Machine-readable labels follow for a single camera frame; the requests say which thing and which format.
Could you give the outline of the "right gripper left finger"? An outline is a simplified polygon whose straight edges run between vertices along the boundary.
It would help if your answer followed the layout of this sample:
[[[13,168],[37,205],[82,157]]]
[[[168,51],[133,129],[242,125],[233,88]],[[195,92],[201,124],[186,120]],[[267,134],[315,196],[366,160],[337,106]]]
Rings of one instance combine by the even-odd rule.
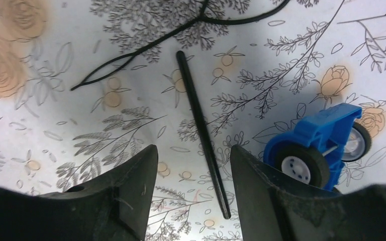
[[[64,192],[0,188],[0,240],[144,240],[157,164],[158,149],[149,145]]]

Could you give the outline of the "black wire hair loop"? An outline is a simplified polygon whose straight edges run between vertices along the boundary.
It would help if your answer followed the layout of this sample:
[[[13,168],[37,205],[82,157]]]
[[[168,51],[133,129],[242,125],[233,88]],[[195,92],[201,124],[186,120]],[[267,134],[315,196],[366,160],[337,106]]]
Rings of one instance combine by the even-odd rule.
[[[85,86],[85,85],[94,84],[96,82],[99,82],[99,81],[101,81],[103,79],[106,79],[107,77],[110,77],[110,76],[116,74],[117,72],[121,71],[124,67],[126,67],[129,63],[131,63],[137,56],[141,55],[143,52],[148,51],[149,49],[151,49],[153,47],[156,47],[157,45],[159,45],[163,41],[165,41],[165,40],[167,40],[167,39],[177,35],[178,33],[180,33],[182,31],[192,27],[193,25],[196,25],[198,23],[205,23],[205,24],[213,24],[213,25],[235,26],[235,25],[243,25],[243,24],[259,22],[259,21],[261,21],[263,19],[269,18],[269,17],[277,14],[289,2],[290,2],[290,0],[284,0],[279,5],[277,5],[275,8],[273,8],[272,10],[270,10],[268,12],[265,12],[265,13],[262,13],[262,14],[257,15],[257,16],[250,17],[250,18],[235,19],[235,20],[223,20],[223,19],[210,18],[210,17],[206,16],[205,15],[205,10],[206,10],[206,8],[209,5],[209,1],[203,1],[202,2],[202,7],[200,8],[200,12],[199,12],[199,14],[195,18],[189,20],[185,24],[180,25],[179,27],[177,27],[176,29],[172,30],[171,32],[163,35],[162,37],[158,38],[157,40],[155,40],[153,42],[150,42],[146,46],[141,47],[141,48],[137,49],[136,51],[134,51],[132,53],[118,56],[116,58],[113,58],[113,59],[103,63],[102,65],[100,65],[99,67],[94,69],[92,72],[90,72],[80,83],[78,83],[77,85],[72,87],[70,89],[70,91],[74,91],[74,90],[76,90],[76,89],[78,89],[78,88],[80,88],[82,86]],[[110,73],[108,73],[108,74],[106,74],[106,75],[104,75],[104,76],[102,76],[100,78],[97,78],[95,80],[88,81],[88,79],[92,75],[94,75],[96,72],[98,72],[101,69],[103,69],[104,67],[109,66],[112,63],[117,62],[117,61],[119,61],[121,59],[124,59],[124,58],[127,58],[128,60],[124,64],[122,64],[120,67],[115,69],[114,71],[112,71],[112,72],[110,72]]]

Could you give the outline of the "black pencil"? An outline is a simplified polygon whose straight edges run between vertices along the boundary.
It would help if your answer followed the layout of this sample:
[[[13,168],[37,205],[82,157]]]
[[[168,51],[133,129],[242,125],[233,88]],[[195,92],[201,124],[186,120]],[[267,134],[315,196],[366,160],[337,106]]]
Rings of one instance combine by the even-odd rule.
[[[219,172],[216,156],[212,147],[210,135],[207,129],[206,121],[203,115],[203,111],[200,105],[200,101],[197,95],[197,91],[194,85],[192,74],[188,66],[186,55],[183,51],[176,52],[177,63],[183,78],[183,83],[188,96],[191,111],[195,120],[195,124],[198,130],[198,136],[201,141],[205,160],[207,162],[210,177],[213,183],[213,187],[217,196],[217,200],[224,219],[231,218],[230,207],[228,198],[225,192],[223,180]]]

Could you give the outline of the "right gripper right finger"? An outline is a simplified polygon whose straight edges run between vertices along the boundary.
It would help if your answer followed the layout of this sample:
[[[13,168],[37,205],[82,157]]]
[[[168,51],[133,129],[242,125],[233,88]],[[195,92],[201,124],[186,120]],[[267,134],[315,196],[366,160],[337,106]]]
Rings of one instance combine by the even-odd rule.
[[[230,153],[244,240],[386,240],[386,184],[348,194],[297,181],[240,145]]]

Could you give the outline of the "blue toy car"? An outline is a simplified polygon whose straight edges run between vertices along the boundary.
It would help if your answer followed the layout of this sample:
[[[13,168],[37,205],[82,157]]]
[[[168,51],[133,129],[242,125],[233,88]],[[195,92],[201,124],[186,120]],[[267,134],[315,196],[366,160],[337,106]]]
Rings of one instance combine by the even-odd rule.
[[[369,131],[357,122],[361,117],[362,108],[348,103],[306,116],[269,140],[263,161],[297,181],[332,191],[345,163],[371,148]]]

